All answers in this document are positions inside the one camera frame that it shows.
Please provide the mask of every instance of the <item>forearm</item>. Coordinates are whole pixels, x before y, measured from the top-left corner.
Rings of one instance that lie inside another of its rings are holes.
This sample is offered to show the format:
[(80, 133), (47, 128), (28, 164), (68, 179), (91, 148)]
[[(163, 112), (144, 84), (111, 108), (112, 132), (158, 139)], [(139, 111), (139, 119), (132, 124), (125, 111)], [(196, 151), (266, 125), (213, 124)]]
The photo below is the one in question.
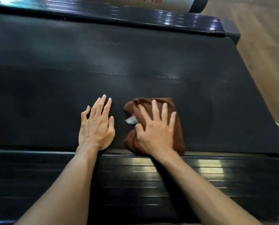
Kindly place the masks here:
[(87, 224), (90, 183), (98, 151), (90, 145), (82, 145), (79, 149), (17, 225)]
[(187, 165), (173, 150), (156, 158), (178, 183), (203, 225), (261, 225), (218, 188)]

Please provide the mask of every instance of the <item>folded brown cloth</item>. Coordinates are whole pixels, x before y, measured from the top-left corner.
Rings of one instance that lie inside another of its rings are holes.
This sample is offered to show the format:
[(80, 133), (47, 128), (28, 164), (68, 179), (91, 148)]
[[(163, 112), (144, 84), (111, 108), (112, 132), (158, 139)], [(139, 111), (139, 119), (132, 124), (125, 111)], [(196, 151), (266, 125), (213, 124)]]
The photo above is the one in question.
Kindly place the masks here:
[[(168, 123), (170, 121), (171, 114), (174, 111), (177, 111), (174, 103), (171, 98), (155, 98), (155, 99), (146, 99), (146, 98), (137, 98), (134, 99), (131, 102), (127, 102), (124, 111), (127, 115), (135, 116), (136, 119), (140, 124), (142, 124), (144, 130), (146, 129), (146, 122), (144, 117), (142, 116), (140, 109), (138, 108), (138, 104), (141, 104), (149, 114), (150, 118), (153, 119), (153, 113), (152, 113), (152, 100), (157, 101), (158, 109), (161, 114), (162, 105), (164, 103), (168, 104)], [(136, 137), (136, 131), (135, 129), (132, 129), (128, 136), (125, 139), (125, 143), (128, 149), (130, 149), (133, 152), (139, 153), (141, 155), (147, 155), (144, 151), (144, 149), (139, 144), (139, 141)], [(173, 136), (173, 149), (178, 152), (179, 155), (184, 154), (185, 151), (185, 145), (182, 137), (182, 129), (180, 124), (180, 119), (178, 117), (178, 114), (176, 115), (176, 121), (175, 121), (175, 127), (174, 127), (174, 136)]]

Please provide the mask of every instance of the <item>cylindrical tube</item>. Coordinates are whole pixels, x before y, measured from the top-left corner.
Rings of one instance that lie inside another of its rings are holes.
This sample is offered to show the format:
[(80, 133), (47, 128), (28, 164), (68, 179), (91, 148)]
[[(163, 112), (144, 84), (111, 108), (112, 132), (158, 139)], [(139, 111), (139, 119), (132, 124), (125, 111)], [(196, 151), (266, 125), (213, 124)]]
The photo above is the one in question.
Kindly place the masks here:
[(90, 0), (102, 1), (113, 5), (125, 5), (147, 9), (174, 11), (184, 13), (200, 13), (208, 0)]

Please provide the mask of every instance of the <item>light brown floor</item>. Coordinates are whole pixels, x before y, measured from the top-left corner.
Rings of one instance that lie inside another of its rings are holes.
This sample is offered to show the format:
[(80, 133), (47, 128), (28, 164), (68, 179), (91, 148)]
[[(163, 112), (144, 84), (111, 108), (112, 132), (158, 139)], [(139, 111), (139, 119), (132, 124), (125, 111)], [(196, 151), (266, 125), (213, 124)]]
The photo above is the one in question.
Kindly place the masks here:
[(279, 0), (209, 0), (202, 14), (236, 23), (237, 49), (279, 123)]

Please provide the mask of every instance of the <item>hand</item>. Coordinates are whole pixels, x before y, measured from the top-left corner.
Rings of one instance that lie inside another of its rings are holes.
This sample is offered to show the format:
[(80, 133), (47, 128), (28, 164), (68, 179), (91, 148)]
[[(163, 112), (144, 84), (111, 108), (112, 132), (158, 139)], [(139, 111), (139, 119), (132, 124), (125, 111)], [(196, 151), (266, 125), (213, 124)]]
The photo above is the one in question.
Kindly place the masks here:
[(90, 111), (89, 106), (87, 106), (87, 109), (81, 113), (79, 145), (88, 143), (90, 146), (96, 147), (98, 151), (101, 151), (108, 148), (113, 141), (115, 137), (115, 120), (113, 116), (108, 119), (112, 100), (111, 98), (108, 99), (108, 102), (105, 105), (102, 113), (105, 100), (106, 95), (103, 95), (102, 98), (97, 99), (91, 109), (89, 119), (86, 117)]
[(145, 152), (153, 157), (157, 157), (162, 154), (164, 150), (172, 150), (176, 112), (172, 113), (168, 124), (167, 103), (164, 103), (162, 106), (161, 119), (156, 100), (152, 101), (153, 120), (151, 120), (142, 105), (139, 104), (138, 107), (146, 121), (146, 129), (144, 131), (142, 125), (137, 124), (135, 130), (137, 139)]

